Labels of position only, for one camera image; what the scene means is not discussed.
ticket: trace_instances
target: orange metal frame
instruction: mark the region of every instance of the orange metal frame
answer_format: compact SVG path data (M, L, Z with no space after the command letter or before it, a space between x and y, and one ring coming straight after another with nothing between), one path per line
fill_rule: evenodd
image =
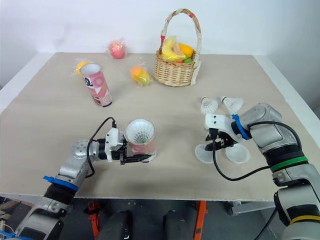
M194 240L201 240L202 230L203 230L204 223L205 223L205 214L208 213L207 201L197 201L196 204L197 204L198 213L196 216L193 239Z
M100 209L100 203L97 203L95 201L90 201L88 203L88 209L89 211L98 210ZM91 220L94 239L96 239L100 232L99 213L97 212L97 213L90 214L89 219Z

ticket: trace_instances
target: basket handle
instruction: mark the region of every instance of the basket handle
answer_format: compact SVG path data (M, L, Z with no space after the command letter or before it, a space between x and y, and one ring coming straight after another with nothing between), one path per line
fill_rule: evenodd
M200 24L198 22L197 17L193 14L193 12L191 12L190 10L186 9L186 8L179 8L175 11L173 11L171 14L169 14L169 16L166 18L165 22L164 22L164 27L161 31L161 45L159 47L159 54L162 53L162 46L164 44L165 38L166 38L166 34L167 34L167 28L169 25L170 20L180 14L180 13L184 13L187 14L190 18L192 18L194 25L195 25L195 32L196 32L196 36L197 36L197 43L196 43L196 51L195 51L195 56L194 56L194 61L197 62L199 59L199 54L200 54L200 50L201 50L201 28L200 28Z

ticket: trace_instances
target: plastic bag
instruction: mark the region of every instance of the plastic bag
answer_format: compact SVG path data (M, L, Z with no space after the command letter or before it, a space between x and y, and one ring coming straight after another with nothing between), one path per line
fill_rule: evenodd
M70 76L75 76L75 75L82 76L80 72L80 68L82 68L84 65L87 65L87 64L93 64L93 62L84 57L76 58L75 61L73 62L72 72L70 73Z
M141 62L140 64L133 66L130 69L130 74L132 80L140 86L147 86L152 82L152 78L147 71L145 62Z
M103 48L114 59L123 59L127 55L127 47L123 38L114 40Z
M186 55L180 50L179 43L176 42L176 37L167 38L161 49L161 57L168 63L182 63L186 59Z

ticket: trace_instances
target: red apple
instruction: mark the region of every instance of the red apple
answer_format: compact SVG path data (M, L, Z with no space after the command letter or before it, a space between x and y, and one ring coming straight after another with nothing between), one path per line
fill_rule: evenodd
M109 51L115 59L122 59L126 55L126 46L120 41L114 41L109 45Z

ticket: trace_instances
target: green ring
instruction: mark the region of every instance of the green ring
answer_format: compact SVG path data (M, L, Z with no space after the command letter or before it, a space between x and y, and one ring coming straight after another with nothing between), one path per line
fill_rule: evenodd
M308 161L308 158L306 156L299 156L296 158L289 159L287 161L280 162L280 163L272 166L270 169L271 169L271 172L274 173L275 171L277 171L278 169L281 169L283 167L286 167L286 166L289 166L292 164L297 164L300 162L305 162L305 161Z

